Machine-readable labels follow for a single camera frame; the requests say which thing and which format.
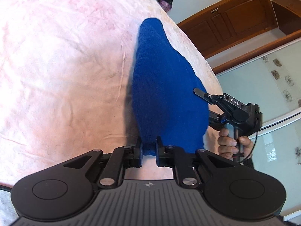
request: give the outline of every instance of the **blue sock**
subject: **blue sock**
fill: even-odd
[[[189,62],[169,43],[155,18],[140,26],[132,105],[144,155],[155,155],[156,137],[194,153],[204,147],[208,104],[193,89],[206,91]]]

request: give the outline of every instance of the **finger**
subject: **finger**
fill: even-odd
[[[254,144],[248,137],[240,137],[239,142],[243,145],[244,157],[249,156]]]
[[[223,153],[220,156],[230,160],[232,158],[232,155],[233,155],[232,153]]]
[[[219,139],[217,140],[217,142],[219,143],[219,145],[225,145],[225,146],[236,146],[237,142],[230,138],[230,137],[224,137],[224,136],[220,136]]]
[[[231,146],[225,146],[225,145],[220,145],[218,147],[219,154],[223,153],[232,153],[232,154],[237,154],[239,152],[239,149]]]
[[[248,137],[239,137],[238,140],[241,145],[246,146],[247,148],[253,146],[253,142]]]
[[[226,129],[226,128],[222,128],[220,131],[219,131],[219,135],[220,136],[228,136],[229,134],[229,130]]]

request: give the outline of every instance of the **wrinkled bedsheet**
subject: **wrinkled bedsheet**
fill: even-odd
[[[0,184],[94,148],[135,143],[131,79],[145,18],[160,19],[207,91],[222,93],[155,0],[0,0],[0,14]],[[216,137],[209,129],[208,149]]]

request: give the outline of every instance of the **frosted glass panel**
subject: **frosted glass panel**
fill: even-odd
[[[263,121],[301,107],[301,41],[217,77],[225,93],[258,104]]]
[[[258,137],[252,159],[256,170],[284,185],[287,200],[282,213],[301,209],[301,120]]]

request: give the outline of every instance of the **screw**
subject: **screw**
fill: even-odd
[[[197,183],[198,183],[198,181],[193,177],[187,177],[187,178],[183,179],[183,184],[186,184],[186,185],[195,185]]]
[[[112,179],[112,178],[106,177],[106,178],[101,179],[99,181],[99,183],[101,185],[104,185],[104,186],[110,186],[110,185],[113,185],[115,183],[115,180]]]

